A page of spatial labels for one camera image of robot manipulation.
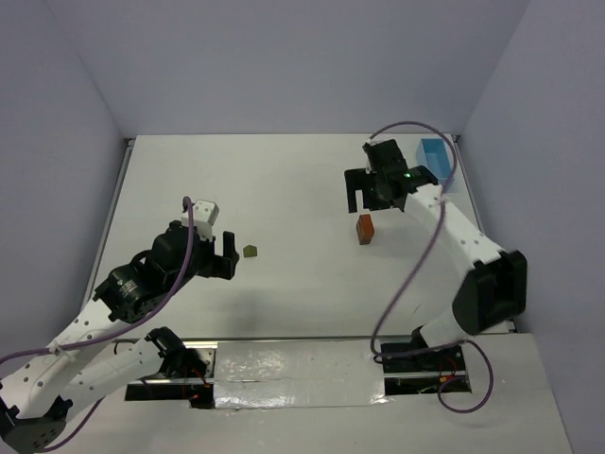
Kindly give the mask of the green house-shaped block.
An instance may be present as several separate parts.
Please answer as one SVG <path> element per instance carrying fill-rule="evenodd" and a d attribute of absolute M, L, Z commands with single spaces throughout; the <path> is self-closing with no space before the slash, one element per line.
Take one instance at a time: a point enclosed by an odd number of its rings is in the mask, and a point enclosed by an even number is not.
<path fill-rule="evenodd" d="M 242 250 L 245 258 L 253 258 L 258 256 L 258 248 L 254 245 L 246 245 Z"/>

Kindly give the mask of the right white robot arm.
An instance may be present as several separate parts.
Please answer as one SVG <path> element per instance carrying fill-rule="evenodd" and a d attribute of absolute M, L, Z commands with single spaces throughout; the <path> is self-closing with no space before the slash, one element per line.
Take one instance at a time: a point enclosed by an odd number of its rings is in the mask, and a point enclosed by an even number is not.
<path fill-rule="evenodd" d="M 393 139 L 368 141 L 367 164 L 344 173 L 348 210 L 396 208 L 430 231 L 428 245 L 443 244 L 461 283 L 452 302 L 415 328 L 402 358 L 430 355 L 467 341 L 520 315 L 527 301 L 527 259 L 487 238 L 454 205 L 446 185 L 426 166 L 408 166 Z"/>

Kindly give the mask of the orange arch block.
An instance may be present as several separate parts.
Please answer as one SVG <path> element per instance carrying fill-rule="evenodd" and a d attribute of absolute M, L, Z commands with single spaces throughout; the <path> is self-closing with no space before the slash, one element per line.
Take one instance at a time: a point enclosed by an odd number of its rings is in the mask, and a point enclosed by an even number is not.
<path fill-rule="evenodd" d="M 369 214 L 360 215 L 355 224 L 355 231 L 358 243 L 359 239 L 362 237 L 373 238 L 375 231 L 372 223 L 372 217 Z"/>

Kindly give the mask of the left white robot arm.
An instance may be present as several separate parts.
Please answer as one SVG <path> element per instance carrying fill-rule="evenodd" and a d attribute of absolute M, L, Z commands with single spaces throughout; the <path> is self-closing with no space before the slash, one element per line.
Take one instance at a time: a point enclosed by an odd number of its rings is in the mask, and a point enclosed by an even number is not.
<path fill-rule="evenodd" d="M 195 277 L 230 280 L 239 254 L 235 235 L 216 240 L 178 221 L 150 249 L 113 269 L 93 298 L 48 346 L 23 352 L 26 364 L 1 380 L 1 439 L 17 453 L 48 453 L 65 445 L 61 433 L 82 410 L 133 380 L 152 375 L 205 378 L 208 363 L 168 327 L 149 331 L 106 360 L 101 351 L 122 337 Z"/>

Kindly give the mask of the blue rectangular box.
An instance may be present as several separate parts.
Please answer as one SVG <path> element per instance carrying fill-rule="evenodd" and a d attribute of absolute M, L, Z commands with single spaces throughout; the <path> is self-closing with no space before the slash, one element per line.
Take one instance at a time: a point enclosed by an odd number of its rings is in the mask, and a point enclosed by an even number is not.
<path fill-rule="evenodd" d="M 447 184 L 453 168 L 450 149 L 441 138 L 422 138 L 416 150 L 417 164 L 425 166 L 437 179 L 439 184 L 451 192 L 455 187 L 455 177 Z"/>

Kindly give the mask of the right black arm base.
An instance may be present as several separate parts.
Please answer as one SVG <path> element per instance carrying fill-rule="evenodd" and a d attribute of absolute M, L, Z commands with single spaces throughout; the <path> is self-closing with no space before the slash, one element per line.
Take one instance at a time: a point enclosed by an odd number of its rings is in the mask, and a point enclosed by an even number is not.
<path fill-rule="evenodd" d="M 412 351 L 411 342 L 387 342 L 382 343 L 380 348 L 384 356 L 375 356 L 373 359 L 382 366 L 385 374 L 428 372 L 445 375 L 465 370 L 465 361 L 460 346 L 405 358 L 397 358 L 396 355 Z"/>

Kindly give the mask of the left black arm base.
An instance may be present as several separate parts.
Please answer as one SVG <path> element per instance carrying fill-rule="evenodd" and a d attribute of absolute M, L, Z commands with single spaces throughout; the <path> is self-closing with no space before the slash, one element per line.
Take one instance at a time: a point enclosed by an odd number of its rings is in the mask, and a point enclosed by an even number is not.
<path fill-rule="evenodd" d="M 171 359 L 158 373 L 130 382 L 125 391 L 125 400 L 180 401 L 194 409 L 213 409 L 216 346 L 187 342 L 185 348 L 183 355 Z"/>

